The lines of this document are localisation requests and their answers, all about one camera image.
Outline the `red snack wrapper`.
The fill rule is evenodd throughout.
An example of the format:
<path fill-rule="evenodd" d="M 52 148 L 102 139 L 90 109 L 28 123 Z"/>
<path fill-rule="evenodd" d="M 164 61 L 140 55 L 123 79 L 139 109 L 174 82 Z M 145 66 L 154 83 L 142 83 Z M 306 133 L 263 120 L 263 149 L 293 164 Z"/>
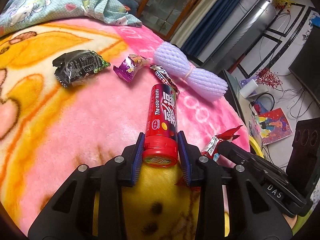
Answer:
<path fill-rule="evenodd" d="M 213 136 L 208 142 L 208 144 L 203 148 L 201 154 L 217 162 L 220 157 L 220 154 L 218 153 L 218 149 L 217 149 L 218 145 L 223 141 L 232 142 L 233 140 L 240 137 L 240 135 L 237 135 L 236 132 L 241 127 L 242 125 L 239 125 L 235 128 L 228 129 L 221 134 Z"/>

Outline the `red candy tube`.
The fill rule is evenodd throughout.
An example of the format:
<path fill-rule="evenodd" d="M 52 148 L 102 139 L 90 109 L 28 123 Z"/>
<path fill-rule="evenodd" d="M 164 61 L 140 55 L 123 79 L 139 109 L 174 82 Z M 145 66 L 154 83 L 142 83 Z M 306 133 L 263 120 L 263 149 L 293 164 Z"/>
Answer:
<path fill-rule="evenodd" d="M 151 89 L 143 161 L 154 167 L 178 162 L 176 92 L 169 85 L 159 83 Z"/>

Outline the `black snack wrapper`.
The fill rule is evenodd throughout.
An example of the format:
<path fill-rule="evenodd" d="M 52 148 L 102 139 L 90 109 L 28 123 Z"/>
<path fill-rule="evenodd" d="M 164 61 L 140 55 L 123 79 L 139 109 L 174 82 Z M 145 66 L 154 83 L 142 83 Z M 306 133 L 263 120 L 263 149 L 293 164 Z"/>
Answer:
<path fill-rule="evenodd" d="M 92 50 L 75 50 L 64 53 L 52 61 L 54 75 L 65 87 L 73 87 L 110 66 L 101 55 Z"/>

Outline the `purple snack wrapper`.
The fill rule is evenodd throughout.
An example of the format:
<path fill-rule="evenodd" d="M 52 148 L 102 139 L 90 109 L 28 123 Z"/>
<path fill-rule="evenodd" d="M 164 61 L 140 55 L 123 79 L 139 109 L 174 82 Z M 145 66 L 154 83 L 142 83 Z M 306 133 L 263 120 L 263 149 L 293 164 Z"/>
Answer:
<path fill-rule="evenodd" d="M 119 78 L 131 83 L 137 72 L 149 64 L 149 59 L 140 55 L 130 54 L 119 66 L 114 66 L 113 70 Z"/>

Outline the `red white candy wrapper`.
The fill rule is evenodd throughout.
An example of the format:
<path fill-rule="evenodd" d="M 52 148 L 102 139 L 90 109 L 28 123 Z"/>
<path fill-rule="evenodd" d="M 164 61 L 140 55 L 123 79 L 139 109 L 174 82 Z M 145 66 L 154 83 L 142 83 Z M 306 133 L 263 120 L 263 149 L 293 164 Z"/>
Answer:
<path fill-rule="evenodd" d="M 176 93 L 176 95 L 180 94 L 180 91 L 178 90 L 178 87 L 176 83 L 173 81 L 173 79 L 169 76 L 167 71 L 158 65 L 152 64 L 150 66 L 150 69 L 153 70 L 155 76 L 165 85 L 169 85 Z"/>

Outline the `white foam net bundle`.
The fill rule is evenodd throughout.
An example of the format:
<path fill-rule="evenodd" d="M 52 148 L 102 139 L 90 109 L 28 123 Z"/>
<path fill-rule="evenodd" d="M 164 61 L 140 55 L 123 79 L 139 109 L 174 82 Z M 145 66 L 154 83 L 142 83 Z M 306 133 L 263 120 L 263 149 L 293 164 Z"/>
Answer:
<path fill-rule="evenodd" d="M 184 53 L 169 42 L 163 42 L 154 52 L 153 62 L 172 76 L 183 80 L 197 94 L 213 102 L 225 95 L 228 84 L 216 74 L 195 67 Z"/>

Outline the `yellow rimmed trash bin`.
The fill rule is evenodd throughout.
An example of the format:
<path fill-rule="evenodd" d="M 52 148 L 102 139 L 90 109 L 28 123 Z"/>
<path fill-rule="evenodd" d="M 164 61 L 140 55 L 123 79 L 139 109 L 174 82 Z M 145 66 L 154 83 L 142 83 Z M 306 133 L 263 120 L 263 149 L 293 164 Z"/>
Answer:
<path fill-rule="evenodd" d="M 252 154 L 255 154 L 261 158 L 264 158 L 261 147 L 251 135 L 249 136 L 249 145 L 250 145 L 250 152 Z"/>

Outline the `colourful painting canvas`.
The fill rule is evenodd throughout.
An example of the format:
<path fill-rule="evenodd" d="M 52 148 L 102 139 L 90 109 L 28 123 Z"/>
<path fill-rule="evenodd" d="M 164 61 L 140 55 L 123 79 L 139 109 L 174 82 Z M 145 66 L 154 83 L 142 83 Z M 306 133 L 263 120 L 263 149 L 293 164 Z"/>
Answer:
<path fill-rule="evenodd" d="M 257 121 L 263 146 L 293 135 L 290 124 L 281 108 L 259 114 Z"/>

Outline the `white cylinder vase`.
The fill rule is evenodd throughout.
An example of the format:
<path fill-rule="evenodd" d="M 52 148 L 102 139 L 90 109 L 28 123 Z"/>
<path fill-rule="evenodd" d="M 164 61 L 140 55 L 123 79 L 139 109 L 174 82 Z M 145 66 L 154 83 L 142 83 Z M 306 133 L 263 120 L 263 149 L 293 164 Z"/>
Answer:
<path fill-rule="evenodd" d="M 240 84 L 242 85 L 240 94 L 243 98 L 247 98 L 258 88 L 258 84 L 254 79 L 243 80 L 240 82 Z"/>

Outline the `dark tv cabinet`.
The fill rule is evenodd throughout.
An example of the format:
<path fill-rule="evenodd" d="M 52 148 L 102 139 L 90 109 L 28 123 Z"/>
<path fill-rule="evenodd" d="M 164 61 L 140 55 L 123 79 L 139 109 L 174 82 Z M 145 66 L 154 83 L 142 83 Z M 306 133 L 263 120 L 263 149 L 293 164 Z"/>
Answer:
<path fill-rule="evenodd" d="M 242 119 L 249 133 L 249 121 L 252 117 L 252 112 L 249 109 L 249 101 L 242 97 L 237 79 L 229 74 L 229 72 L 222 70 L 218 76 L 227 82 L 228 90 L 225 93 L 225 99 Z"/>

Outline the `pink cartoon fleece blanket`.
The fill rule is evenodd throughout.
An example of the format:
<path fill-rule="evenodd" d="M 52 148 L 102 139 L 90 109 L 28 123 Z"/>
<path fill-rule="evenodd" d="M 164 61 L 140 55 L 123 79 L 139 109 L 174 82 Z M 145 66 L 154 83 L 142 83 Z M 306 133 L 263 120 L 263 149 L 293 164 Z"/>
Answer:
<path fill-rule="evenodd" d="M 127 83 L 113 71 L 129 54 L 152 59 L 163 40 L 147 27 L 112 27 L 89 18 L 36 25 L 1 38 L 1 202 L 27 234 L 48 200 L 81 164 L 100 166 L 145 131 L 151 88 L 148 68 Z M 93 50 L 111 64 L 65 89 L 53 59 Z M 243 125 L 235 144 L 249 150 L 248 131 L 225 98 L 209 103 L 176 81 L 178 130 L 203 150 L 214 135 Z M 123 189 L 128 239 L 194 239 L 200 192 L 176 185 L 178 165 L 142 165 Z"/>

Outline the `black television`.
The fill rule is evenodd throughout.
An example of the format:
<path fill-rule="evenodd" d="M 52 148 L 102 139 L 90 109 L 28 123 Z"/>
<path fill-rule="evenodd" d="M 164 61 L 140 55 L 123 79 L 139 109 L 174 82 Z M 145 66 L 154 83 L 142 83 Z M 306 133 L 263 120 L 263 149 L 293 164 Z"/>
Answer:
<path fill-rule="evenodd" d="M 313 27 L 304 46 L 291 63 L 289 71 L 306 88 L 311 97 L 319 105 L 320 82 L 320 32 Z"/>

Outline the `grey tower air conditioner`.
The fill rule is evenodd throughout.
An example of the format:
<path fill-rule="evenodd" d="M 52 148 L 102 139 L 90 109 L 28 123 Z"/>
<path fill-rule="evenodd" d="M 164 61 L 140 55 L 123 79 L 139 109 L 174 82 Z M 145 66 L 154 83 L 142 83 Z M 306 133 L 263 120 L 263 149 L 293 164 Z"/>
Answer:
<path fill-rule="evenodd" d="M 260 37 L 276 14 L 272 0 L 257 0 L 217 46 L 205 67 L 215 74 L 231 68 Z"/>

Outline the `dark blue curtain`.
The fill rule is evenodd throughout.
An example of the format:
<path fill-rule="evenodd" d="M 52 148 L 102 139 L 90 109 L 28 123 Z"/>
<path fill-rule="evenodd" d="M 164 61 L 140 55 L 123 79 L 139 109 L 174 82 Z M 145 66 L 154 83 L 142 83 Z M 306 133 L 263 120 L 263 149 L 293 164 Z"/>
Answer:
<path fill-rule="evenodd" d="M 186 55 L 198 57 L 241 0 L 217 0 L 182 45 Z"/>

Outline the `light blue patterned quilt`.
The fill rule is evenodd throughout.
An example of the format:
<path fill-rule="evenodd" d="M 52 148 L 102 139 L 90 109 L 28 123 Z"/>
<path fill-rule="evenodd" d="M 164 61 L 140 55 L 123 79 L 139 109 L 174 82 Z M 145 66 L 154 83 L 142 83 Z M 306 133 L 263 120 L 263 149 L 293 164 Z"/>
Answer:
<path fill-rule="evenodd" d="M 9 0 L 1 13 L 1 37 L 32 25 L 77 17 L 107 25 L 142 26 L 118 0 Z"/>

